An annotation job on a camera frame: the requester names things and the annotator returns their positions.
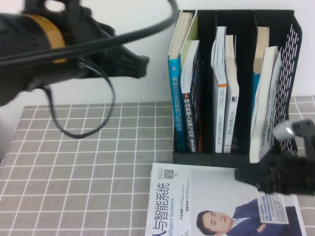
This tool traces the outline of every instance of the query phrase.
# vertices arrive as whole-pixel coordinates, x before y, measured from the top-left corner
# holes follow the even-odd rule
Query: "mesh panel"
[[[281,51],[281,72],[277,88],[275,125],[289,119],[288,108],[293,88],[297,60],[302,41],[302,31],[294,22]],[[295,140],[280,142],[281,150],[297,150]]]

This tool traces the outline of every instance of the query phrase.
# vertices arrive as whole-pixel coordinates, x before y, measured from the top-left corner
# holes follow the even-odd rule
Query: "magazine cover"
[[[154,163],[146,236],[306,236],[295,195],[258,192],[229,168]]]

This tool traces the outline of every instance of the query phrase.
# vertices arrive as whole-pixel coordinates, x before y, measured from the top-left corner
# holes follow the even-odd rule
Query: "book spine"
[[[195,111],[192,105],[191,93],[183,93],[184,112],[186,118],[186,130],[189,141],[189,150],[192,153],[198,152],[196,125],[195,125]]]
[[[168,71],[171,85],[174,126],[176,132],[176,145],[178,151],[186,150],[186,138],[184,130],[184,111],[182,91],[180,86],[181,59],[168,60]]]
[[[254,111],[254,104],[255,104],[259,78],[260,78],[260,74],[256,74],[255,72],[252,73],[252,113]]]
[[[218,87],[216,153],[222,153],[226,87]]]
[[[227,117],[227,121],[224,123],[224,126],[225,126],[224,127],[225,140],[224,140],[224,149],[223,149],[224,153],[231,152],[234,123],[235,123],[235,117],[236,117],[236,111],[237,111],[238,95],[237,96],[232,95],[228,102],[230,103],[229,110],[228,110],[228,113],[225,114],[228,117]]]

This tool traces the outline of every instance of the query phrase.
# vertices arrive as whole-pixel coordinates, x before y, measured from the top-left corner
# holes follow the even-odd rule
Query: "black book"
[[[181,73],[181,89],[184,102],[184,113],[187,138],[190,152],[198,152],[200,131],[200,57],[199,40],[193,40]]]

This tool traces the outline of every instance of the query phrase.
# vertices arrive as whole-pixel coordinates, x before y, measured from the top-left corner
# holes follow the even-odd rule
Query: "white wall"
[[[0,0],[0,12],[16,13],[23,8],[23,0]],[[109,24],[117,34],[157,23],[170,14],[166,0],[82,0],[93,10],[96,20]],[[315,59],[315,38],[312,0],[178,0],[181,9],[294,9],[303,29],[303,44],[294,85],[294,95],[315,94],[312,65]],[[166,55],[173,28],[126,46],[139,55],[150,57],[147,76],[141,80],[114,78],[118,102],[171,100]],[[70,80],[53,85],[56,104],[110,102],[110,91],[102,79]],[[46,104],[40,91],[20,94],[7,106],[0,108],[0,158],[6,152],[22,107]]]

